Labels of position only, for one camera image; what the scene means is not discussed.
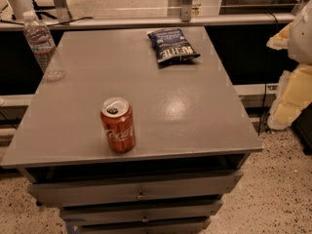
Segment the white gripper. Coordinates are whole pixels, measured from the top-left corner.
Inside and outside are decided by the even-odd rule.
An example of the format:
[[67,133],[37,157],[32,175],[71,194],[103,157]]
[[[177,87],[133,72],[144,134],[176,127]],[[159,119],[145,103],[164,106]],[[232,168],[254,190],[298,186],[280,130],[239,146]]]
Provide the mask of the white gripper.
[[312,102],[312,66],[308,65],[312,64],[312,8],[304,7],[292,23],[269,38],[266,46],[288,49],[289,57],[300,63],[293,72],[283,72],[269,110],[268,127],[284,130]]

